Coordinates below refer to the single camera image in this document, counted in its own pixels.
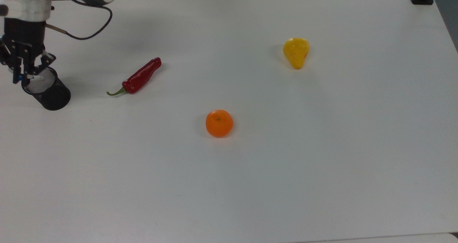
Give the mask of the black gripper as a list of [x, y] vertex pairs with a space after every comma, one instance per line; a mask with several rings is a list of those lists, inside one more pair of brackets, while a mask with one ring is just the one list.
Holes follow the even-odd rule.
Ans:
[[13, 18], [4, 19], [3, 43], [9, 51], [8, 67], [13, 72], [13, 83], [18, 84], [26, 79], [22, 72], [24, 58], [31, 65], [40, 56], [41, 64], [35, 66], [31, 73], [38, 75], [47, 69], [55, 60], [54, 54], [43, 52], [46, 22], [30, 22]]

